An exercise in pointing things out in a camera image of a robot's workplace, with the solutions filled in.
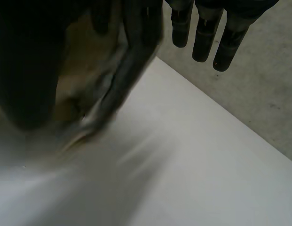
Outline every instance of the white surface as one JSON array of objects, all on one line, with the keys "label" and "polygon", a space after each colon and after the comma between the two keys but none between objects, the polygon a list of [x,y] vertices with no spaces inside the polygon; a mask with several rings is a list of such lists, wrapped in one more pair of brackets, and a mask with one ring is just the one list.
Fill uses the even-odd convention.
[{"label": "white surface", "polygon": [[292,226],[292,162],[157,58],[61,169],[26,142],[0,131],[0,226]]}]

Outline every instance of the floor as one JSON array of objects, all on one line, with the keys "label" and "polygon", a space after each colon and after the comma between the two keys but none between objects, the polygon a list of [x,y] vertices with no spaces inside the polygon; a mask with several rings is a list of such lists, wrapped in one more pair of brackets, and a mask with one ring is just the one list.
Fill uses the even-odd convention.
[{"label": "floor", "polygon": [[292,0],[279,1],[250,27],[223,73],[212,63],[226,14],[205,63],[192,59],[197,9],[185,48],[172,44],[170,15],[164,3],[165,38],[158,57],[292,160]]}]

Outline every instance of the finger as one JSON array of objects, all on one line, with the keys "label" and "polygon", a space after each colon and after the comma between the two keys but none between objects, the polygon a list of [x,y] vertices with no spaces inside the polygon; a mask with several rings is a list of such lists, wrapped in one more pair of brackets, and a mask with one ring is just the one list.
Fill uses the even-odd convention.
[{"label": "finger", "polygon": [[183,48],[188,42],[194,2],[192,0],[169,0],[167,2],[172,8],[171,20],[173,27],[173,44],[179,48]]},{"label": "finger", "polygon": [[199,20],[196,29],[193,59],[205,62],[211,51],[213,40],[223,13],[223,8],[218,5],[213,8],[204,7],[196,2],[199,12]]},{"label": "finger", "polygon": [[112,0],[96,0],[91,5],[91,18],[94,30],[99,35],[106,35],[112,9]]}]

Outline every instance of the hand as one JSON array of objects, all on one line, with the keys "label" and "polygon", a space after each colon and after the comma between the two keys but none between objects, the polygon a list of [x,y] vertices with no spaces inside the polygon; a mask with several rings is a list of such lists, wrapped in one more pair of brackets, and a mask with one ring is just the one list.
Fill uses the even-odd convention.
[{"label": "hand", "polygon": [[[193,0],[166,0],[172,8],[173,44],[186,46],[193,9]],[[218,51],[213,61],[215,70],[228,69],[249,26],[278,0],[195,0],[199,13],[193,48],[193,59],[207,60],[221,19],[223,9],[227,11],[227,23]]]}]

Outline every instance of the white sheet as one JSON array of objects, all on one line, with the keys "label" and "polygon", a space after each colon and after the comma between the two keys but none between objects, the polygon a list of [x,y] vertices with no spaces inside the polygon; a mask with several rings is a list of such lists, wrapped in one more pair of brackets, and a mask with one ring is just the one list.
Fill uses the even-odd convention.
[{"label": "white sheet", "polygon": [[292,226],[292,162],[158,58],[73,159],[32,147],[0,128],[0,226]]}]

